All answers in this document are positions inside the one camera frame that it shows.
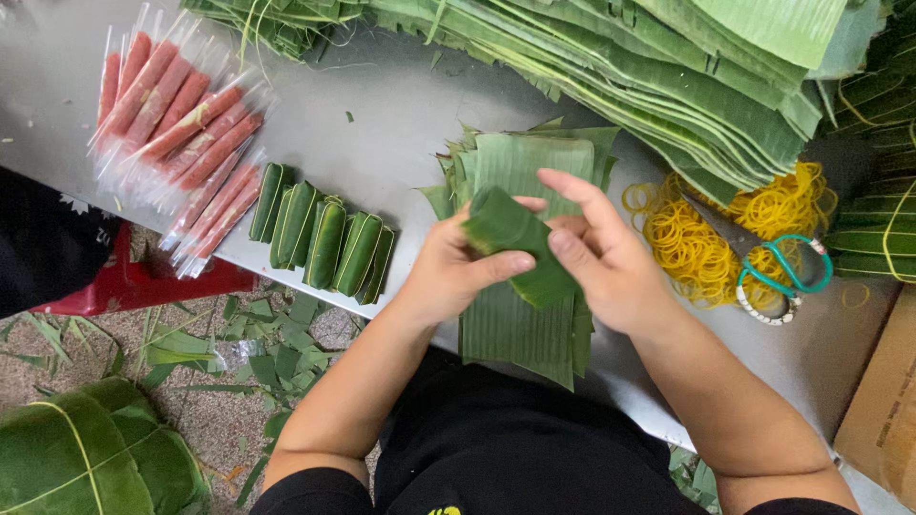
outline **hand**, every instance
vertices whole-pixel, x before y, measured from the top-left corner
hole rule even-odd
[[[652,256],[593,184],[564,171],[540,169],[540,181],[578,203],[583,216],[548,222],[553,254],[579,281],[589,308],[608,327],[650,337],[686,313]]]
[[[547,201],[515,197],[533,212],[547,207]],[[452,218],[434,225],[417,256],[413,270],[392,303],[404,306],[412,322],[431,326],[456,317],[467,308],[477,292],[534,268],[527,252],[508,250],[474,260],[461,228],[468,219],[466,204]]]

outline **yellow logo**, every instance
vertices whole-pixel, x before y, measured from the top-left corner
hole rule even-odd
[[[461,515],[461,510],[458,510],[455,506],[450,506],[448,508],[438,508],[430,511],[428,515]]]

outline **black shirt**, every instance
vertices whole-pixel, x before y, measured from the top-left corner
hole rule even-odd
[[[355,477],[313,468],[269,488],[251,513],[705,513],[671,481],[668,446],[622,412],[442,354],[427,355],[382,433],[374,507]],[[748,512],[852,514],[812,499]]]

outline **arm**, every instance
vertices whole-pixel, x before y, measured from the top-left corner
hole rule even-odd
[[[629,334],[665,400],[714,470],[725,513],[806,497],[858,511],[826,445],[802,416],[757,378],[671,289],[604,193],[555,170],[541,181],[582,206],[551,222],[551,249],[583,285],[602,323]]]
[[[518,200],[531,209],[544,204]],[[465,207],[432,228],[397,297],[296,407],[270,456],[264,489],[322,466],[349,472],[368,486],[364,458],[436,325],[464,311],[482,288],[534,268],[534,258],[517,251],[472,261],[461,229],[466,219]]]

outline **green scissor handle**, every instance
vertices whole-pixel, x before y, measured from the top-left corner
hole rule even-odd
[[[777,244],[780,241],[785,240],[785,239],[801,240],[804,243],[808,244],[809,247],[813,248],[814,251],[817,252],[821,256],[821,261],[823,262],[823,268],[824,268],[823,278],[821,278],[821,280],[818,281],[817,284],[808,286],[804,284],[801,279],[799,279],[798,275],[795,274],[795,269],[789,263],[789,260],[786,259],[785,255],[782,254],[782,251],[777,247]],[[834,262],[830,260],[830,256],[827,255],[827,249],[824,248],[824,246],[821,244],[820,241],[817,240],[817,238],[809,238],[809,237],[802,236],[802,235],[785,235],[785,236],[780,236],[773,241],[764,242],[761,245],[761,247],[769,249],[769,251],[772,252],[774,256],[776,256],[776,260],[779,261],[782,268],[786,270],[787,274],[789,274],[789,279],[792,282],[791,286],[786,286],[776,280],[770,279],[769,277],[764,275],[763,272],[754,268],[754,266],[750,264],[750,260],[747,257],[745,257],[742,260],[741,264],[744,267],[744,269],[750,272],[750,274],[753,275],[755,278],[767,284],[774,290],[779,291],[786,297],[789,297],[789,298],[795,297],[796,291],[801,291],[803,293],[815,293],[816,291],[823,290],[824,288],[826,288],[827,283],[830,282],[830,278],[834,275]]]

